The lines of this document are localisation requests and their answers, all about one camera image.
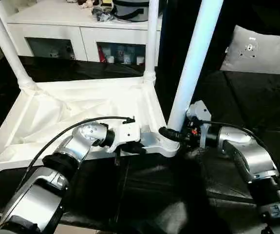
white plastic part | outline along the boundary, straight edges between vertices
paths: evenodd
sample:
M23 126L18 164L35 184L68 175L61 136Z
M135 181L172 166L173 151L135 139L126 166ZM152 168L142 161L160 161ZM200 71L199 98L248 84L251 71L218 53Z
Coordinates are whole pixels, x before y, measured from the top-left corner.
M15 73L20 88L35 88L32 78L26 73L22 63L20 62L16 49L4 28L0 19L0 47L7 58L13 72Z
M144 82L152 81L155 83L155 56L157 39L157 21L158 21L159 0L149 0L149 25L145 49L145 71L143 75Z
M223 0L203 0L189 45L168 128L180 131L204 64Z
M107 149L107 153L113 153L116 148L122 144L130 141L138 142L141 138L140 136L140 126L137 122L121 124L117 128L114 128L115 132L114 142L111 147Z

white cabinet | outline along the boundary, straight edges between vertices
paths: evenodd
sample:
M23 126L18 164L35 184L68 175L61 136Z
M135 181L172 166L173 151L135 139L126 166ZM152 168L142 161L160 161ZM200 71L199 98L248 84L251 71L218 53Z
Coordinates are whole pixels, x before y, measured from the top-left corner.
M9 23L8 28L21 56L34 56L35 51L28 42L29 38L63 39L70 40L76 60L87 61L79 27Z
M97 47L98 42L145 45L147 40L146 30L81 27L81 33L88 61L94 62L100 62ZM157 34L155 65L158 63L160 31L158 31Z
M156 65L161 18L157 25ZM88 61L100 61L98 42L144 46L148 29L148 22L119 20L98 22L91 14L91 9L81 9L77 4L67 3L64 0L42 0L10 16L7 24L21 56L55 57L57 49L67 47L74 54L71 56L73 59ZM59 45L57 49L53 48L56 46L53 42Z

black tablecloth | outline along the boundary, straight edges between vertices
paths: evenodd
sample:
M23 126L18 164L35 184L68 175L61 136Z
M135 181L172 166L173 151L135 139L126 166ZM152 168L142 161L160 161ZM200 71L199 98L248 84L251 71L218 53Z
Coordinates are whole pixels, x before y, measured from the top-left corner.
M22 58L36 82L141 76L143 67L57 59ZM169 115L175 85L157 72L156 93ZM0 62L0 125L19 89L6 61ZM253 129L280 161L280 75L206 72L193 101L203 100L213 120ZM0 212L24 169L0 172ZM133 233L241 233L258 226L251 197L233 163L215 149L85 161L68 194L61 223Z

black cloth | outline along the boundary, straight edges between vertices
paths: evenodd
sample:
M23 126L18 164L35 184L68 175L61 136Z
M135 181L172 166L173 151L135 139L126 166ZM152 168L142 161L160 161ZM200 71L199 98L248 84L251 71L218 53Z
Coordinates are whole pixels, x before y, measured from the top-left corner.
M22 62L36 82L136 77L144 70L44 58L22 58ZM157 71L155 88L165 116L174 98L168 90L176 89L170 80ZM0 61L0 125L18 93L16 78L7 62ZM280 75L206 72L193 101L200 99L213 120L254 129L280 161ZM174 158L123 157L119 167L113 158L85 161L73 180L61 223L126 233L169 234L241 233L259 225L249 192L233 163L215 149L195 155L181 152ZM0 212L23 172L0 172ZM225 195L247 202L226 201Z

cabinet drawer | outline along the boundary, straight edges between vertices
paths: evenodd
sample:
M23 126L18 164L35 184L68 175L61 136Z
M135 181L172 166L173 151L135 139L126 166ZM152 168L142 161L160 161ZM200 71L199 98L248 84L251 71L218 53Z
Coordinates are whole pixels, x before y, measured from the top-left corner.
M89 28L81 27L82 38L87 53L88 61L100 62L98 42L145 45L147 40L146 30ZM158 63L160 31L157 31L156 62Z
M40 25L40 24L8 24L9 31L14 40L18 54L21 56L34 56L33 48L28 38L35 39L63 39L69 40L74 52L74 59L87 61L84 44L79 27Z

